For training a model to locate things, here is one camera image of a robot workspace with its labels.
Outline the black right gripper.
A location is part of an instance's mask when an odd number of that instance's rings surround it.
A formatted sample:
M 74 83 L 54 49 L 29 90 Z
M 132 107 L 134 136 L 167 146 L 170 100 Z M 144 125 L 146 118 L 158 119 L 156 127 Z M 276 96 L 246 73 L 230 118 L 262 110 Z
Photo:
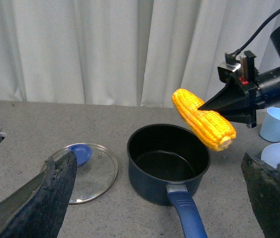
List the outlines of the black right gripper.
M 199 107 L 218 111 L 228 121 L 256 126 L 256 111 L 280 104 L 280 67 L 258 74 L 253 81 L 231 74 L 214 97 Z

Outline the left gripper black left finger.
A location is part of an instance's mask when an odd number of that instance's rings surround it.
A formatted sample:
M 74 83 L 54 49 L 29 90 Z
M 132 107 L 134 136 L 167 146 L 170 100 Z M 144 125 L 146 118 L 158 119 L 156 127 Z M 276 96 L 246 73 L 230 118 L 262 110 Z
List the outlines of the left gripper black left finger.
M 77 159 L 68 152 L 0 202 L 0 238 L 56 238 L 72 195 Z

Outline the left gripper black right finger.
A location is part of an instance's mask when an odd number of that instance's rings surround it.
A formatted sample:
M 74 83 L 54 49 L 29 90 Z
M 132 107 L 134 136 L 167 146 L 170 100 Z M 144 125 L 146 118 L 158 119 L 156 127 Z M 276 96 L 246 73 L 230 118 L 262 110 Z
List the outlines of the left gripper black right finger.
M 274 168 L 248 153 L 241 169 L 254 215 L 266 238 L 280 238 L 280 163 Z

